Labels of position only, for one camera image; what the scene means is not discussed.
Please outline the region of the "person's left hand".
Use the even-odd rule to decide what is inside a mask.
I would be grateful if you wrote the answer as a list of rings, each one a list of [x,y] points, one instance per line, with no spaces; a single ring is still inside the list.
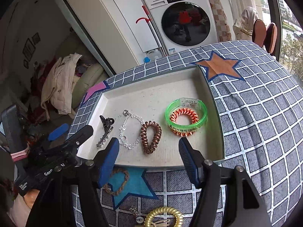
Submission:
[[[16,226],[26,226],[28,216],[39,192],[37,189],[31,189],[25,196],[18,194],[9,210],[9,216]]]

